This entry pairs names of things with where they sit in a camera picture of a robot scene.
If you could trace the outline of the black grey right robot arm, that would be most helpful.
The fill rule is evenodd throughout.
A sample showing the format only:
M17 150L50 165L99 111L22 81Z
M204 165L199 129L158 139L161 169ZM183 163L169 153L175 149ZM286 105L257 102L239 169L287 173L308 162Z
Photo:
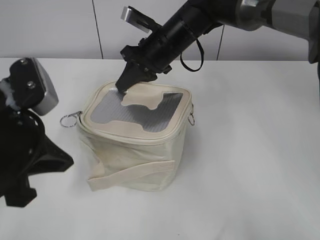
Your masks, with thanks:
M125 92L140 82L153 82L158 74L171 71L171 62L220 26L245 31L268 27L308 41L308 61L320 61L320 3L317 0L188 0L163 25L132 6L121 18L148 33L136 46L125 46L126 63L116 82Z

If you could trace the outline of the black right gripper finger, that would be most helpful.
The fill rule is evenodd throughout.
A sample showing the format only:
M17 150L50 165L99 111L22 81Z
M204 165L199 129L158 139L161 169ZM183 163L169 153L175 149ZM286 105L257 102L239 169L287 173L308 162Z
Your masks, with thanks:
M153 82L157 79L156 73L137 62L127 62L125 68L115 83L120 93L140 82Z

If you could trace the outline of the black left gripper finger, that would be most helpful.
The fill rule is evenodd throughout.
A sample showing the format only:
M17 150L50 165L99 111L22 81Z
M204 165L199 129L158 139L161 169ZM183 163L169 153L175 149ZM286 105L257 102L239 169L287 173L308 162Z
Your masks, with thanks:
M62 173L73 164L73 158L53 143L47 136L24 136L27 160L23 167L23 177Z

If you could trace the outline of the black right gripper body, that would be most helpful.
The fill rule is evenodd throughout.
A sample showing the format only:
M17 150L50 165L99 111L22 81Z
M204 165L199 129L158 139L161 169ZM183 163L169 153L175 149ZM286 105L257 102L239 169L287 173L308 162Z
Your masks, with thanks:
M197 36L182 19L170 19L137 46L125 46L121 55L126 62L133 61L143 69L167 74L170 66Z

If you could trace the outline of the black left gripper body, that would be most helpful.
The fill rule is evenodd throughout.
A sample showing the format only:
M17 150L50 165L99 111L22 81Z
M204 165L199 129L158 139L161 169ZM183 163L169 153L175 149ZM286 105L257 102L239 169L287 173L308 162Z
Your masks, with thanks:
M40 117L30 110L0 112L0 196L34 198L28 171L45 133Z

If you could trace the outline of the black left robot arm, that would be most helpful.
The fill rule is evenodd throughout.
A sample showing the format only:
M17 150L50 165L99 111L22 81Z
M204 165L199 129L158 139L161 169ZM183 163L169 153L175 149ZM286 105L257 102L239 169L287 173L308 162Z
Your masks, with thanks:
M63 173L73 158L47 135L41 116L58 104L48 77L6 77L0 82L0 195L23 208L37 191L29 177Z

